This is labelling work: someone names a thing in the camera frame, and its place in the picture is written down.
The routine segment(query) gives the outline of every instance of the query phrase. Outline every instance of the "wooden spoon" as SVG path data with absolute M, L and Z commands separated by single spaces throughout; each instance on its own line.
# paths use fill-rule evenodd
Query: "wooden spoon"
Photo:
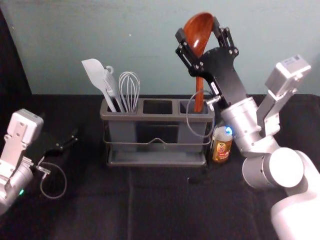
M 200 57 L 205 50 L 211 31 L 214 25 L 214 17 L 208 12 L 201 12 L 194 15 L 184 25 L 186 40 L 197 57 Z M 196 91 L 204 89 L 204 80 L 202 77 L 196 77 Z M 204 106 L 204 93 L 201 92 L 195 96 L 194 111 L 202 112 Z

